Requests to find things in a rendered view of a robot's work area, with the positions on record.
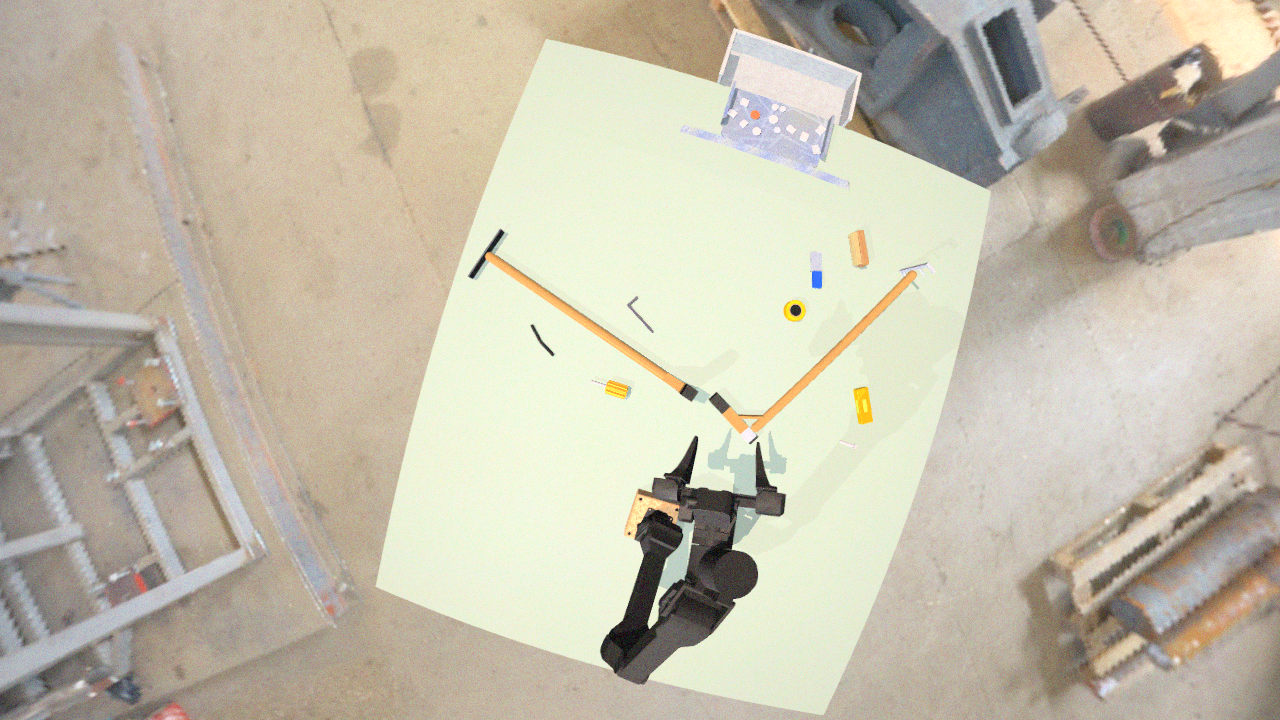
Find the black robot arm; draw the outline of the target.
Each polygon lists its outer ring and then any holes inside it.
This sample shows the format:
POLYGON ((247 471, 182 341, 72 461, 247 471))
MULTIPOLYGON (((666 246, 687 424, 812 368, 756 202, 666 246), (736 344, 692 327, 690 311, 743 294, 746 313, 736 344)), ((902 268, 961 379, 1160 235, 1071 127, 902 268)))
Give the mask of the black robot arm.
MULTIPOLYGON (((730 491, 698 488, 695 497, 681 497, 678 521, 695 520, 695 529, 718 527, 721 533, 730 534, 737 510, 730 491)), ((680 579, 660 596, 658 620, 649 629, 646 623, 666 559, 684 538, 682 529, 672 521, 667 512, 648 509, 637 523, 634 541, 641 544, 643 562, 623 621, 605 635, 600 647, 602 659, 614 674, 637 685, 644 685, 676 650, 712 635, 733 610, 733 600, 751 593, 758 582, 756 562, 746 552, 691 544, 685 582, 680 579)))

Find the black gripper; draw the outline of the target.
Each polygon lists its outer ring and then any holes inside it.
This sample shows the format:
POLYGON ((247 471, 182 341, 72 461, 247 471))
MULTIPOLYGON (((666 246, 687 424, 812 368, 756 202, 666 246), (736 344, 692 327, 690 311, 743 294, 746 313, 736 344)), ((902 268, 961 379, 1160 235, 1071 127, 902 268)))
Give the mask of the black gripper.
MULTIPOLYGON (((664 478, 654 478, 652 486, 652 493, 655 498, 660 501, 680 503, 681 497, 685 495, 694 496, 698 493, 696 488, 686 487, 690 484, 692 477, 692 466, 695 456, 698 452, 698 436, 692 437, 691 443, 682 460, 675 468, 675 470, 666 473, 664 478)), ((762 446, 756 442, 756 496, 751 495, 739 495, 733 493, 733 503, 739 503, 739 507, 755 509, 756 515, 768 516, 781 516, 785 512, 785 500, 786 493, 778 493, 777 486, 771 486, 768 478, 765 477, 765 468, 762 459, 762 446)), ((733 546, 733 529, 736 528, 736 521, 731 529, 730 534, 721 533, 718 527, 704 527, 704 530, 692 530, 692 544, 705 544, 710 547, 719 547, 724 550, 732 550, 733 546)))

